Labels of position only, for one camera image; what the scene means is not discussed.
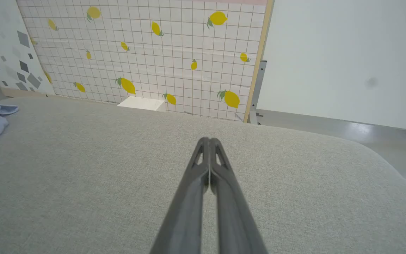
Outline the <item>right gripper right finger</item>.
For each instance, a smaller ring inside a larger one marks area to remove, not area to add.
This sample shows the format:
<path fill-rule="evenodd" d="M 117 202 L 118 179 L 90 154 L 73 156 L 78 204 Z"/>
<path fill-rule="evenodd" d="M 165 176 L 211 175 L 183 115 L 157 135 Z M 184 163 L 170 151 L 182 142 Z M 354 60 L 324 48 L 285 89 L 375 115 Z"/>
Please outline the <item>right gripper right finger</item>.
<path fill-rule="evenodd" d="M 216 196 L 220 254 L 267 254 L 221 142 L 210 139 L 210 188 Z"/>

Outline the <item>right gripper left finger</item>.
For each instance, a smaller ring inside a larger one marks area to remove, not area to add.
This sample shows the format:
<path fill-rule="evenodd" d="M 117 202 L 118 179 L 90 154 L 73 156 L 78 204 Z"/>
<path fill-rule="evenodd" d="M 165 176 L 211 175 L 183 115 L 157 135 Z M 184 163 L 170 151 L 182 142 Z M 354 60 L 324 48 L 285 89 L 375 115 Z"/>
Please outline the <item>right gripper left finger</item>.
<path fill-rule="evenodd" d="M 151 254 L 200 254 L 203 195 L 209 185 L 209 138 L 198 140 Z"/>

